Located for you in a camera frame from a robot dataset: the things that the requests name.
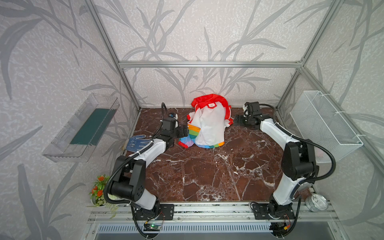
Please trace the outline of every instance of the green mat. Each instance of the green mat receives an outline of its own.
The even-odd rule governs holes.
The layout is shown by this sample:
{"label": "green mat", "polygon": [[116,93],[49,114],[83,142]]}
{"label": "green mat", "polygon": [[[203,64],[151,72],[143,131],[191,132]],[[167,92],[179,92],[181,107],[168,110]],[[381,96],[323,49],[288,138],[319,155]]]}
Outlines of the green mat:
{"label": "green mat", "polygon": [[116,109],[96,108],[70,144],[97,145],[115,113]]}

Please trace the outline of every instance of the garment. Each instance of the garment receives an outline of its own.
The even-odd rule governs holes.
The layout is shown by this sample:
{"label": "garment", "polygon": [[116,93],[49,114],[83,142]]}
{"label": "garment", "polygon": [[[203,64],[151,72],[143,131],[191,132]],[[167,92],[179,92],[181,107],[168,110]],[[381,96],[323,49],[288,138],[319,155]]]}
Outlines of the garment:
{"label": "garment", "polygon": [[189,136],[181,138],[179,145],[185,148],[193,144],[203,148],[224,145],[224,130],[233,124],[227,100],[220,95],[209,94],[195,98],[191,105],[195,111],[187,116]]}

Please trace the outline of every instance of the white wire mesh basket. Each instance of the white wire mesh basket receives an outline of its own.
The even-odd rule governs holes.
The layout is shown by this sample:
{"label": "white wire mesh basket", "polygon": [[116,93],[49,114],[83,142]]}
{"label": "white wire mesh basket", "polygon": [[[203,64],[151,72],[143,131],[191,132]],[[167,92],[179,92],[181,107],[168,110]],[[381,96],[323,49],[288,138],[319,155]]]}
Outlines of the white wire mesh basket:
{"label": "white wire mesh basket", "polygon": [[[291,111],[303,138],[328,149],[336,161],[363,145],[359,136],[320,91],[304,91]],[[331,162],[326,153],[315,148],[316,162]]]}

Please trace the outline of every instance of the black mounting plate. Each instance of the black mounting plate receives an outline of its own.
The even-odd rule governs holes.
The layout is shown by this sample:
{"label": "black mounting plate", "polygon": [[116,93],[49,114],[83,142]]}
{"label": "black mounting plate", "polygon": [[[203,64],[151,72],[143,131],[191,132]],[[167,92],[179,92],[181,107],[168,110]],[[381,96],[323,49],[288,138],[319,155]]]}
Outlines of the black mounting plate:
{"label": "black mounting plate", "polygon": [[[268,204],[259,204],[257,203],[257,206],[254,206],[254,212],[255,220],[274,220],[269,214],[268,214]],[[295,214],[293,213],[292,207],[289,207],[288,211],[285,213],[288,215],[289,219],[291,221],[295,218]]]}
{"label": "black mounting plate", "polygon": [[[174,204],[160,204],[160,212],[163,212],[164,214],[164,220],[173,220],[173,212],[175,209]],[[144,213],[145,209],[138,209],[136,210],[135,218],[137,221],[140,220],[149,220],[151,217],[147,217]],[[159,217],[156,220],[162,220],[163,214],[160,214]]]}

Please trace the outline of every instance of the glove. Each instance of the glove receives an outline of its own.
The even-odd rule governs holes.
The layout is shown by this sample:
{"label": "glove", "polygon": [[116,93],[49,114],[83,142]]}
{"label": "glove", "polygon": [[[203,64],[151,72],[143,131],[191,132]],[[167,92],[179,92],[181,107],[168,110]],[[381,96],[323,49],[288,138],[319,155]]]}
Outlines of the glove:
{"label": "glove", "polygon": [[145,137],[145,135],[132,136],[128,141],[127,151],[137,152],[145,147],[148,143],[150,143],[149,139],[144,139]]}

